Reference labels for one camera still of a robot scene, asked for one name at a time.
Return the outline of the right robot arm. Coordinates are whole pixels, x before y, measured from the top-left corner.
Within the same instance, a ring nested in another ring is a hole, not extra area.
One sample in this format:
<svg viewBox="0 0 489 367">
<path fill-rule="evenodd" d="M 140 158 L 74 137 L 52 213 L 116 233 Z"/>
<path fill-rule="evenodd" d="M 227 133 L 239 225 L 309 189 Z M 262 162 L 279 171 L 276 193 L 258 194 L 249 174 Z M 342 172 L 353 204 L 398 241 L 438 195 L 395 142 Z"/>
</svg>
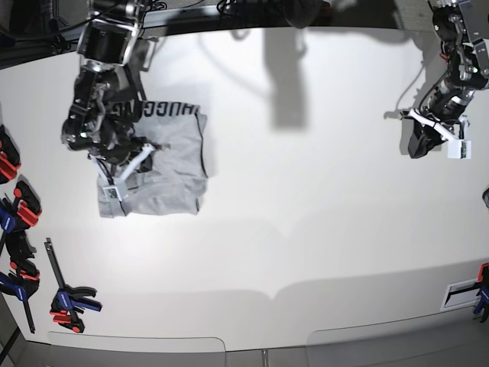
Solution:
<svg viewBox="0 0 489 367">
<path fill-rule="evenodd" d="M 85 151 L 111 169 L 134 164 L 148 172 L 154 144 L 135 131 L 144 103 L 131 68 L 149 1 L 90 1 L 89 17 L 78 41 L 79 75 L 62 125 L 61 141 Z"/>
</svg>

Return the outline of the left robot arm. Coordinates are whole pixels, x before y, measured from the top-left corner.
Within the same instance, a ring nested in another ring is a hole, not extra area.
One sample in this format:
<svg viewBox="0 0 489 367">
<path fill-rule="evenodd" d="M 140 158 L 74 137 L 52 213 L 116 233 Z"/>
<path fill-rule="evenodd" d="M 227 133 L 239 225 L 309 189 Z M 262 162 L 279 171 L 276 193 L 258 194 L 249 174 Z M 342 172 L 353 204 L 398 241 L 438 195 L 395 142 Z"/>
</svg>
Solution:
<svg viewBox="0 0 489 367">
<path fill-rule="evenodd" d="M 473 2 L 435 1 L 431 9 L 446 70 L 417 107 L 402 111 L 403 118 L 413 120 L 407 150 L 418 159 L 447 144 L 449 158 L 469 159 L 465 110 L 476 92 L 488 88 L 488 50 Z"/>
</svg>

